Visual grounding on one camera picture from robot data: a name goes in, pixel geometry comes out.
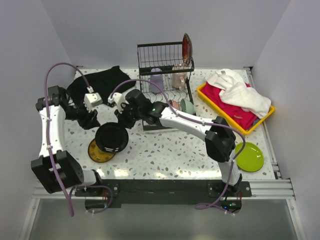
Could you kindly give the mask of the yellow patterned plate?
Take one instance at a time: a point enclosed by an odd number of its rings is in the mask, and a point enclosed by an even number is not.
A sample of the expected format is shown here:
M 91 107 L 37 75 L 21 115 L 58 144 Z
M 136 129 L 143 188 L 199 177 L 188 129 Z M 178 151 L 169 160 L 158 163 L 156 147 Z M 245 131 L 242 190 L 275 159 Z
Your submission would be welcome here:
M 115 153 L 104 152 L 100 150 L 94 139 L 88 145 L 87 152 L 89 158 L 96 163 L 106 163 L 113 159 L 116 155 Z

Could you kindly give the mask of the lavender plastic cup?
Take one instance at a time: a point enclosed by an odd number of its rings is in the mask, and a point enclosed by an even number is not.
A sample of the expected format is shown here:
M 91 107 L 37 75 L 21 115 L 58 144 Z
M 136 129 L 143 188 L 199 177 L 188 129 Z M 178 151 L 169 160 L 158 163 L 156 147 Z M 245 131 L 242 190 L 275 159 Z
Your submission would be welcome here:
M 158 94 L 164 90 L 162 70 L 158 67 L 152 68 L 151 73 L 152 75 L 150 75 L 149 78 L 149 90 L 154 94 Z

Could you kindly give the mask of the leaf patterned bowl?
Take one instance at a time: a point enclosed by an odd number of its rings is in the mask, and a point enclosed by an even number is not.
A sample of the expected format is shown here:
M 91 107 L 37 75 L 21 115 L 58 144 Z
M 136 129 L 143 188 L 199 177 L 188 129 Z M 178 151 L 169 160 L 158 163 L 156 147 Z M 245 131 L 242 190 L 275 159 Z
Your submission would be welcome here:
M 174 109 L 176 109 L 176 110 L 178 110 L 178 111 L 180 110 L 180 105 L 179 105 L 178 102 L 170 99 L 170 100 L 169 100 L 169 104 L 170 104 Z

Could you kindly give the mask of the black wire dish rack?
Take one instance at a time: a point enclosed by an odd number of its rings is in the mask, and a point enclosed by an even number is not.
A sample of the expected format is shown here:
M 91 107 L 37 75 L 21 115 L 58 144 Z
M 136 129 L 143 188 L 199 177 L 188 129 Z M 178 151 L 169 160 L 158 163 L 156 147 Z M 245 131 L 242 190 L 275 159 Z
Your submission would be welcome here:
M 145 80 L 139 83 L 140 90 L 151 102 L 166 102 L 163 94 L 153 92 L 154 86 L 148 83 L 158 69 L 162 76 L 163 92 L 168 100 L 180 103 L 182 99 L 187 99 L 194 102 L 190 77 L 195 70 L 195 64 L 192 58 L 184 60 L 186 51 L 181 41 L 137 45 L 138 73 L 139 77 Z M 186 77 L 184 89 L 173 86 L 172 77 L 180 73 Z

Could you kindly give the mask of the celadon green bowl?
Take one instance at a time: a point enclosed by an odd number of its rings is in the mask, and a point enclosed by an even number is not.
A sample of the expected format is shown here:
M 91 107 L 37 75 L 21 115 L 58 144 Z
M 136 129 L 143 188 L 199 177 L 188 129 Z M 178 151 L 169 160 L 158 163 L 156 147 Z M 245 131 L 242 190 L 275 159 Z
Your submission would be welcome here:
M 187 99 L 182 99 L 180 101 L 180 109 L 182 112 L 190 114 L 190 115 L 196 115 L 196 107 L 195 105 L 187 100 Z

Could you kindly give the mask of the pink marbled mug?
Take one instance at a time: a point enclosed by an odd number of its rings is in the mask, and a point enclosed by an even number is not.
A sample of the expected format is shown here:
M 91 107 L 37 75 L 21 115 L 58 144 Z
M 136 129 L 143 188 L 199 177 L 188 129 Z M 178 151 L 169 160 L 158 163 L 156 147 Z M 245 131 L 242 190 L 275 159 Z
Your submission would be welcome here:
M 186 67 L 183 64 L 173 66 L 171 74 L 172 87 L 183 91 L 187 81 L 187 72 L 183 72 Z

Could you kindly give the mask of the red floral plate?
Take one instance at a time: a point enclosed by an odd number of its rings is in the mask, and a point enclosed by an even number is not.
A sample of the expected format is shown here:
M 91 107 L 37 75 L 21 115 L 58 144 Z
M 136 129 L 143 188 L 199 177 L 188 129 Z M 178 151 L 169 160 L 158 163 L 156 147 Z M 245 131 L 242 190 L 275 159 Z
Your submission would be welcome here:
M 183 35 L 182 39 L 182 59 L 185 66 L 189 66 L 193 57 L 192 41 L 187 33 Z

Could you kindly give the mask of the lime green plate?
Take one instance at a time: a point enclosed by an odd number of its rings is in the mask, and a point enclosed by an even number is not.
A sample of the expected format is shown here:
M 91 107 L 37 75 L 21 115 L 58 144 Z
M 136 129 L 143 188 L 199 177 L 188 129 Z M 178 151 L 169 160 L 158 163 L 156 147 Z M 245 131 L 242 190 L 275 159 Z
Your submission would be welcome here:
M 244 149 L 236 157 L 237 166 L 243 171 L 250 173 L 259 171 L 263 167 L 264 162 L 263 152 L 257 145 L 251 142 L 247 142 Z

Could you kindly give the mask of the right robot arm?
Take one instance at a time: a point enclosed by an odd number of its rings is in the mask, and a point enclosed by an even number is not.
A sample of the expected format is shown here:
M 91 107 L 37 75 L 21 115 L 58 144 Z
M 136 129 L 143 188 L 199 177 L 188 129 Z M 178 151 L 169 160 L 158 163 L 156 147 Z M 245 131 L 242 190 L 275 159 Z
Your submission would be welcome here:
M 224 182 L 223 192 L 233 197 L 241 190 L 239 182 L 242 176 L 235 163 L 236 136 L 223 117 L 201 118 L 176 110 L 164 102 L 151 102 L 138 89 L 133 89 L 126 95 L 113 92 L 108 97 L 108 102 L 116 105 L 114 113 L 118 122 L 127 129 L 131 129 L 137 121 L 144 121 L 199 138 L 205 143 L 208 157 L 218 163 Z

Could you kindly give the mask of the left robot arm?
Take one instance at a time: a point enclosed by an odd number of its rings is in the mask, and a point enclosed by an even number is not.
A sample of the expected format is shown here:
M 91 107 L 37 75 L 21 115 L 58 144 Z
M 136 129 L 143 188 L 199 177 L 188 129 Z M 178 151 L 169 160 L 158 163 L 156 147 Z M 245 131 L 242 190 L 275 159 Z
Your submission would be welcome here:
M 88 111 L 84 104 L 70 105 L 67 90 L 52 86 L 48 88 L 48 108 L 45 98 L 39 98 L 35 105 L 42 124 L 42 143 L 39 157 L 31 161 L 31 170 L 50 193 L 61 192 L 52 165 L 57 168 L 64 187 L 86 186 L 92 196 L 99 196 L 104 184 L 96 170 L 83 170 L 78 161 L 67 151 L 65 145 L 64 123 L 66 120 L 77 121 L 84 130 L 100 126 L 96 110 Z

